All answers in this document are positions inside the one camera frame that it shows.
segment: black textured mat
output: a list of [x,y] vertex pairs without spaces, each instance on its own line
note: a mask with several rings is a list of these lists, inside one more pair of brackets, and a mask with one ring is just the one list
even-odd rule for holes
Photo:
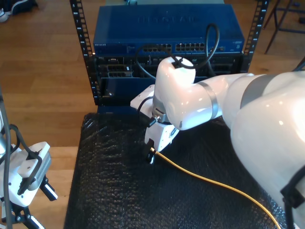
[[[81,129],[65,229],[266,229],[271,219],[245,197],[142,156],[137,116],[88,114]],[[182,131],[162,153],[199,175],[257,199],[286,228],[280,207],[238,160],[221,120]]]

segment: blue network switch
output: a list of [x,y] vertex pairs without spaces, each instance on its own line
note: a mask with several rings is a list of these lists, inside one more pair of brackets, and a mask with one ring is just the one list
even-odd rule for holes
[[[206,27],[215,23],[220,30],[216,53],[241,53],[244,36],[231,5],[173,4],[100,7],[94,36],[98,57],[134,56],[144,44],[158,44],[174,54],[204,53]],[[216,33],[211,28],[208,50]],[[159,47],[139,55],[162,54]]]

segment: netgear logo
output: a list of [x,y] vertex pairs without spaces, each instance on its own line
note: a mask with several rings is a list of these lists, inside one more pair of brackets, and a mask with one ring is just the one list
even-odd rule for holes
[[194,16],[181,16],[181,17],[138,17],[138,23],[192,23],[195,22]]

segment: yellow cable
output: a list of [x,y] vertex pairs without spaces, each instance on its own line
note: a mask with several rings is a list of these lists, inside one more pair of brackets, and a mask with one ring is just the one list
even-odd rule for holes
[[208,178],[205,178],[205,177],[202,177],[200,175],[197,175],[195,173],[192,173],[182,167],[180,167],[179,165],[177,165],[176,163],[174,163],[173,161],[171,161],[170,159],[168,159],[166,156],[164,156],[163,154],[161,154],[160,152],[156,151],[156,155],[160,156],[162,159],[164,159],[165,161],[169,162],[170,164],[172,164],[173,166],[175,166],[176,168],[182,170],[183,172],[189,174],[189,175],[192,175],[196,178],[199,178],[201,180],[205,180],[207,182],[210,182],[210,183],[213,183],[213,184],[216,184],[216,185],[219,185],[219,186],[222,186],[222,187],[225,187],[225,188],[228,188],[234,192],[237,192],[241,195],[243,195],[244,197],[247,197],[249,200],[253,201],[255,204],[257,204],[271,219],[272,221],[275,223],[275,225],[277,226],[278,229],[281,229],[280,225],[278,224],[278,222],[276,221],[276,219],[274,218],[274,216],[271,214],[270,211],[268,211],[268,209],[266,209],[262,204],[260,204],[257,200],[253,199],[251,196],[249,196],[248,194],[234,188],[234,187],[231,187],[229,185],[225,185],[223,183],[220,183],[220,182],[217,182],[215,180],[211,180],[211,179],[208,179]]

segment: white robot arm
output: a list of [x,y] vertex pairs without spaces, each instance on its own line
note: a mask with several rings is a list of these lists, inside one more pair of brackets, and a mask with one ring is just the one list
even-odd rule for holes
[[[239,159],[284,208],[283,189],[305,165],[305,72],[278,75],[221,75],[198,83],[194,69],[176,68],[164,59],[156,83],[134,98],[131,106],[157,122],[146,129],[145,142],[163,150],[179,130],[223,116]],[[192,63],[182,60],[185,65]],[[305,178],[296,185],[305,197]],[[293,209],[305,228],[305,203]]]

